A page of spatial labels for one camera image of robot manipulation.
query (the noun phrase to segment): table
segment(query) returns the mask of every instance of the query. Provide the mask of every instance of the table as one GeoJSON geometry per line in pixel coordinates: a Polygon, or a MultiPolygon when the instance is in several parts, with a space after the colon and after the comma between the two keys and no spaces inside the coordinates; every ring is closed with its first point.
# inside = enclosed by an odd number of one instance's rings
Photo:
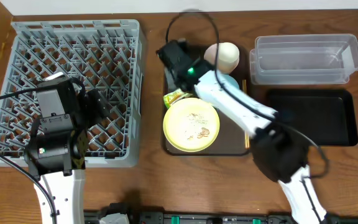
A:
{"type": "MultiPolygon", "coordinates": [[[[128,169],[87,169],[85,209],[99,209],[111,202],[129,202],[135,208],[163,207],[166,211],[206,213],[289,212],[280,186],[269,181],[248,157],[172,157],[161,148],[162,64],[155,51],[165,42],[165,29],[175,14],[105,14],[76,16],[23,16],[15,21],[80,19],[137,19],[148,40],[147,66],[142,90],[140,160],[128,169]]],[[[260,11],[212,13],[221,41],[254,48],[261,35],[350,33],[358,38],[358,10],[260,11]]],[[[0,69],[0,91],[15,36],[10,31],[0,69]]],[[[186,37],[194,43],[212,44],[211,26],[200,18],[183,18],[172,27],[170,38],[186,37]]],[[[352,93],[358,127],[358,72],[346,85],[352,93]]],[[[264,90],[252,86],[252,96],[264,90]]],[[[358,145],[324,147],[331,159],[327,177],[314,180],[319,201],[338,215],[358,215],[358,145]]],[[[323,168],[315,150],[310,151],[312,172],[323,168]]],[[[11,168],[0,168],[0,223],[40,223],[40,208],[33,185],[11,168]]]]}

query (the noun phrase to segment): plastic crate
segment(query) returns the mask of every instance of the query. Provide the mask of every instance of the plastic crate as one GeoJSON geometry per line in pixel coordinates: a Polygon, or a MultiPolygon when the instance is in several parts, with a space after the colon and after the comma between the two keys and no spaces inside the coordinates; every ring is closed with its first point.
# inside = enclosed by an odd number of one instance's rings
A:
{"type": "MultiPolygon", "coordinates": [[[[1,95],[34,88],[63,72],[97,88],[110,116],[88,131],[87,167],[132,167],[139,160],[140,93],[145,38],[136,20],[13,22],[17,32],[1,95]]],[[[23,150],[34,118],[35,92],[0,101],[0,154],[27,166],[23,150]]]]}

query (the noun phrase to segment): clear plastic container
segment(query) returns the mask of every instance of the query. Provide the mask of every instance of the clear plastic container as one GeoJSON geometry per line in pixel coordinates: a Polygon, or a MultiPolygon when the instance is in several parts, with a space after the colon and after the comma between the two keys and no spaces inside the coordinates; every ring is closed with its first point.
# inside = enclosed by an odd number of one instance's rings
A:
{"type": "Polygon", "coordinates": [[[258,37],[250,53],[253,84],[342,84],[358,71],[352,34],[258,37]]]}

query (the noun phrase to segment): black tray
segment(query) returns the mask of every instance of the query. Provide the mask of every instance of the black tray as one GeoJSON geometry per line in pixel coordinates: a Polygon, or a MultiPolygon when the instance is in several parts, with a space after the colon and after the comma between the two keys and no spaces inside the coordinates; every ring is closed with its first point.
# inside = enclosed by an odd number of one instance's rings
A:
{"type": "MultiPolygon", "coordinates": [[[[208,46],[191,46],[189,49],[192,50],[190,52],[194,57],[203,57],[205,50],[208,46]]],[[[238,82],[240,89],[242,89],[242,81],[246,79],[248,66],[247,66],[247,57],[245,54],[245,49],[242,47],[238,47],[240,50],[240,61],[236,69],[230,76],[236,79],[238,82]]],[[[163,94],[166,95],[168,93],[167,80],[164,76],[164,91],[163,94]]],[[[163,129],[161,127],[161,140],[162,140],[162,148],[165,152],[173,156],[244,156],[248,153],[246,149],[246,136],[245,132],[238,127],[238,125],[229,119],[225,114],[216,110],[219,115],[220,127],[219,133],[216,137],[215,141],[207,147],[206,149],[199,152],[184,152],[181,151],[174,146],[172,146],[168,140],[166,139],[163,129]]],[[[163,116],[167,112],[167,108],[163,105],[163,116]]]]}
{"type": "Polygon", "coordinates": [[[270,90],[281,119],[323,146],[358,143],[352,95],[346,90],[270,90]]]}

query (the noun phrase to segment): green led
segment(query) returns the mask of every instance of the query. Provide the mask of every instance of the green led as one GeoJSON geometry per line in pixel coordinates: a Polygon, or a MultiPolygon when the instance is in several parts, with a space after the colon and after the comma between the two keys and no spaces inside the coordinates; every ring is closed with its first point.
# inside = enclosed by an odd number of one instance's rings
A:
{"type": "Polygon", "coordinates": [[[187,73],[194,74],[194,68],[189,68],[189,70],[187,70],[187,73]]]}

